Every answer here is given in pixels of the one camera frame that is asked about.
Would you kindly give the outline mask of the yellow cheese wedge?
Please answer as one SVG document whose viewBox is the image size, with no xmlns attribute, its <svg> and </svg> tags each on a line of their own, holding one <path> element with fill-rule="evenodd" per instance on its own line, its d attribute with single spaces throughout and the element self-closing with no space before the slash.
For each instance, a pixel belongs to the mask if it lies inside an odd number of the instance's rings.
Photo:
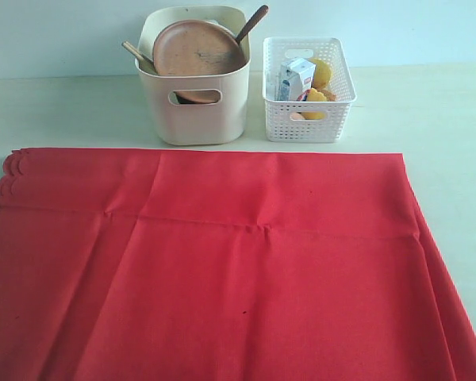
<svg viewBox="0 0 476 381">
<path fill-rule="evenodd" d="M 311 109 L 301 112 L 301 115 L 305 120 L 324 120 L 326 113 L 319 107 L 316 108 L 316 104 L 324 103 L 328 101 L 328 97 L 316 88 L 311 88 L 306 95 L 305 100 L 310 103 Z"/>
</svg>

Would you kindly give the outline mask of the small milk carton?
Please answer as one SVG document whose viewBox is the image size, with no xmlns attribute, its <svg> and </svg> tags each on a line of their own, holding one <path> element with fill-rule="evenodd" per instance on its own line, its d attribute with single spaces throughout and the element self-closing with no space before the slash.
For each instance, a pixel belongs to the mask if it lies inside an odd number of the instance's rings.
<svg viewBox="0 0 476 381">
<path fill-rule="evenodd" d="M 307 59 L 295 57 L 284 60 L 278 73 L 276 101 L 302 102 L 312 87 L 316 65 Z"/>
</svg>

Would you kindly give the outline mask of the orange fried nugget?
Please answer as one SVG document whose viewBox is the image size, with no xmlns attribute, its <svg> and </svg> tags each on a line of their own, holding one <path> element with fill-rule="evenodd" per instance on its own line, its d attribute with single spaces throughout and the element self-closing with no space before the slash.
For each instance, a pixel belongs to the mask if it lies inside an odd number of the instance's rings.
<svg viewBox="0 0 476 381">
<path fill-rule="evenodd" d="M 328 102 L 335 102 L 337 100 L 336 95 L 333 94 L 330 90 L 321 89 L 321 93 L 326 97 Z"/>
</svg>

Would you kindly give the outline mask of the yellow lemon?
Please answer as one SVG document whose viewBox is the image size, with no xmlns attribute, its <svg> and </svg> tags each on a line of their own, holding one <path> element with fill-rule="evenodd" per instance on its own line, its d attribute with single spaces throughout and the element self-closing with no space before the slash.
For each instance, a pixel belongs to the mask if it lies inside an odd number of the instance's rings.
<svg viewBox="0 0 476 381">
<path fill-rule="evenodd" d="M 312 87 L 315 89 L 324 89 L 331 80 L 332 69 L 326 62 L 319 58 L 309 58 L 309 62 L 315 65 Z"/>
</svg>

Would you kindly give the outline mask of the brown wooden plate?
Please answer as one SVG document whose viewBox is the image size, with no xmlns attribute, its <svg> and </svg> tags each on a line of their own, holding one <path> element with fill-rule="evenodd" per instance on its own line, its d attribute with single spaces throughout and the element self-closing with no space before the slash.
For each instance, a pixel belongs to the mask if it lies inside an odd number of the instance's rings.
<svg viewBox="0 0 476 381">
<path fill-rule="evenodd" d="M 164 28 L 152 48 L 156 72 L 161 76 L 210 77 L 213 80 L 195 90 L 180 90 L 175 97 L 182 104 L 211 104 L 221 96 L 240 96 L 248 90 L 248 58 L 240 43 L 225 28 L 202 20 L 177 21 Z"/>
</svg>

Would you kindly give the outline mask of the red tablecloth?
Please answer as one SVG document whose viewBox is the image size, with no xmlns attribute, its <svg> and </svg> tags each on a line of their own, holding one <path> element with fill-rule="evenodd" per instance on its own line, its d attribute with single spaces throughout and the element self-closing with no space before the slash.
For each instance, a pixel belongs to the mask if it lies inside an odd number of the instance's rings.
<svg viewBox="0 0 476 381">
<path fill-rule="evenodd" d="M 0 380 L 476 380 L 403 156 L 23 148 Z"/>
</svg>

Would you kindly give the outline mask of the wooden chopstick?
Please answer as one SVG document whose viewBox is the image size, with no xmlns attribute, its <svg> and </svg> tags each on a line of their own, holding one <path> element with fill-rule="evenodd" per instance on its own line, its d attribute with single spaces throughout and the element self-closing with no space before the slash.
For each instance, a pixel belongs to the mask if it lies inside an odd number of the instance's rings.
<svg viewBox="0 0 476 381">
<path fill-rule="evenodd" d="M 142 52 L 140 52 L 135 46 L 133 46 L 130 42 L 128 41 L 123 41 L 121 43 L 121 46 L 127 50 L 128 52 L 130 52 L 133 56 L 136 57 L 136 59 L 141 62 L 141 63 L 144 63 L 144 64 L 148 64 L 150 65 L 151 67 L 154 67 L 154 63 L 153 61 L 147 57 L 145 54 L 143 54 Z"/>
</svg>

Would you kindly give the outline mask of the dark wooden spoon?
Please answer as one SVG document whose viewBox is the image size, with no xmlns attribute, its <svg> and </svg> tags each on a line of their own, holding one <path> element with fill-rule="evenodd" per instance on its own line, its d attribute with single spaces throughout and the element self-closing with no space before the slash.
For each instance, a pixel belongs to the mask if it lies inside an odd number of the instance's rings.
<svg viewBox="0 0 476 381">
<path fill-rule="evenodd" d="M 235 42 L 240 45 L 241 41 L 251 32 L 253 28 L 267 15 L 269 11 L 268 5 L 260 6 L 253 15 L 247 20 L 243 28 L 235 37 Z"/>
</svg>

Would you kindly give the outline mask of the brown egg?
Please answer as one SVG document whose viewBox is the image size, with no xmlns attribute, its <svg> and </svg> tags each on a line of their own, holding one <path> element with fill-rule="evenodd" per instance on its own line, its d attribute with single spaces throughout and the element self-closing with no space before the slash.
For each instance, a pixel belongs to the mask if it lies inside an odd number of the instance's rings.
<svg viewBox="0 0 476 381">
<path fill-rule="evenodd" d="M 290 115 L 290 119 L 294 121 L 300 121 L 300 120 L 304 120 L 305 118 L 300 113 L 294 112 Z"/>
</svg>

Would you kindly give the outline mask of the cream plastic bin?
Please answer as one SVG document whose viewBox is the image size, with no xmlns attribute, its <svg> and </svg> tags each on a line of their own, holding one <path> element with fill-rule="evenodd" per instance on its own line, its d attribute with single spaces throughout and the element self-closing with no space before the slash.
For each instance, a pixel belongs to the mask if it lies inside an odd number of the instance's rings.
<svg viewBox="0 0 476 381">
<path fill-rule="evenodd" d="M 154 41 L 170 24 L 183 20 L 215 21 L 237 34 L 246 22 L 245 14 L 231 6 L 174 6 L 150 13 L 144 22 L 138 49 L 152 54 Z M 176 77 L 159 76 L 150 69 L 136 68 L 159 137 L 174 145 L 223 144 L 244 131 L 247 116 L 250 43 L 241 42 L 247 62 L 225 75 Z M 176 94 L 184 90 L 213 90 L 220 95 L 210 104 L 178 104 Z"/>
</svg>

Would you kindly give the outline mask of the white perforated plastic basket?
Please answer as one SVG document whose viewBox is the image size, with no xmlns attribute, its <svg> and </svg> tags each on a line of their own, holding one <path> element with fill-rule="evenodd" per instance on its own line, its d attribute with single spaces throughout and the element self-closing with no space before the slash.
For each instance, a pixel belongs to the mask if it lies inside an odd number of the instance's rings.
<svg viewBox="0 0 476 381">
<path fill-rule="evenodd" d="M 276 101 L 278 73 L 282 61 L 301 57 L 319 58 L 332 69 L 325 89 L 335 102 L 316 104 L 326 113 L 324 120 L 290 119 L 294 112 L 311 109 L 307 101 Z M 263 42 L 263 99 L 267 139 L 277 142 L 332 143 L 340 138 L 351 104 L 356 100 L 354 84 L 341 42 L 334 37 L 268 37 Z"/>
</svg>

